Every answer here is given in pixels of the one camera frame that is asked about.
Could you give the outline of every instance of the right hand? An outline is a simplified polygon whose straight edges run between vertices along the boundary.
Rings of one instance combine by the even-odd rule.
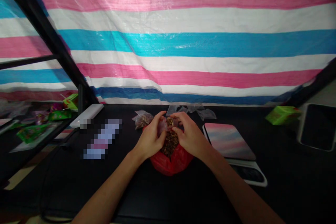
[[[202,159],[211,145],[196,123],[185,112],[177,112],[170,117],[177,119],[184,127],[184,133],[179,128],[173,128],[180,145],[191,155]]]

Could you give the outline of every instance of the striped tarp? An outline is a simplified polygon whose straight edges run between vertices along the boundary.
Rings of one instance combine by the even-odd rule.
[[[336,0],[40,0],[101,102],[272,106],[336,56]],[[0,0],[1,61],[50,54]],[[62,100],[57,62],[0,71],[0,97]]]

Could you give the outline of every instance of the forearm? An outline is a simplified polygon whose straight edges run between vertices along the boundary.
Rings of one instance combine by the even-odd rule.
[[[284,223],[211,146],[201,160],[211,169],[243,223]]]
[[[129,152],[118,168],[101,185],[72,221],[80,223],[110,223],[118,202],[143,158]]]

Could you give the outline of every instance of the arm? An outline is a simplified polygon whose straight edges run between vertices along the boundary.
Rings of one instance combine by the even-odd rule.
[[[158,123],[165,111],[157,114],[144,129],[138,143],[112,175],[95,192],[72,221],[72,224],[110,223],[119,200],[139,166],[163,146],[166,131],[158,134]]]
[[[177,118],[184,126],[184,133],[178,128],[173,128],[178,134],[180,145],[210,168],[244,224],[284,223],[210,145],[196,123],[185,112],[174,113],[171,117]]]

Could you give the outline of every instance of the blue stripe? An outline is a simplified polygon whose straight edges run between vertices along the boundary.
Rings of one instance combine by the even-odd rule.
[[[125,51],[139,56],[292,57],[336,53],[336,30],[137,34],[76,29],[59,33],[71,50]]]
[[[16,17],[26,17],[17,3],[14,0],[0,0],[0,19]]]
[[[40,69],[40,70],[1,70],[0,84],[23,83],[58,83],[70,82],[70,78],[64,69]]]
[[[44,14],[49,16],[47,9],[42,0],[37,0]],[[0,19],[2,18],[25,18],[18,4],[14,0],[0,0]]]
[[[248,97],[223,97],[223,96],[203,96],[197,94],[173,94],[161,93],[156,89],[141,88],[121,88],[121,87],[99,87],[93,88],[97,96],[102,98],[127,98],[127,99],[160,99],[167,102],[187,102],[187,103],[217,103],[234,105],[264,105],[273,100],[276,96],[248,96]]]

